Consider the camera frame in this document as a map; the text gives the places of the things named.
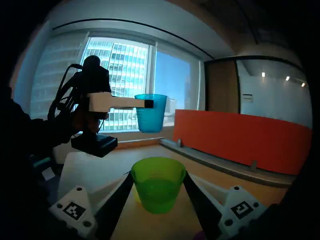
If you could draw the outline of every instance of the black plastic part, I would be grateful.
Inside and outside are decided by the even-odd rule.
[[[101,134],[81,134],[71,139],[71,146],[82,152],[103,158],[118,146],[118,139]]]
[[[153,108],[153,100],[145,100],[144,107],[145,108]]]
[[[196,211],[200,225],[206,235],[206,239],[213,240],[218,238],[221,235],[218,223],[222,214],[193,182],[188,172],[186,173],[183,183]]]
[[[123,207],[126,204],[132,185],[133,177],[129,173],[120,187],[96,213],[95,219],[98,224],[98,228],[95,233],[96,238],[111,238],[120,218]]]

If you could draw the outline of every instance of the window sill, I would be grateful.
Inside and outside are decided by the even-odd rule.
[[[121,141],[142,140],[149,138],[167,138],[173,140],[174,126],[164,126],[159,133],[142,133],[138,129],[100,131],[99,134],[112,136]]]

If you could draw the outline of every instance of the sky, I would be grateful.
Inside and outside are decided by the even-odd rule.
[[[185,81],[190,78],[190,64],[173,56],[157,52],[155,93],[177,100],[177,109],[184,108]]]

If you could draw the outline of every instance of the glass wall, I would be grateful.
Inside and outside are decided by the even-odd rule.
[[[283,62],[237,60],[241,114],[312,128],[309,88],[303,72]]]

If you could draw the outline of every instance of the person's arm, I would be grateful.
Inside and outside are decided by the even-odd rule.
[[[2,114],[5,116],[7,139],[27,154],[53,148],[67,143],[72,134],[78,132],[72,127],[72,117],[58,116],[53,121],[31,120],[21,107],[9,97],[2,98]]]

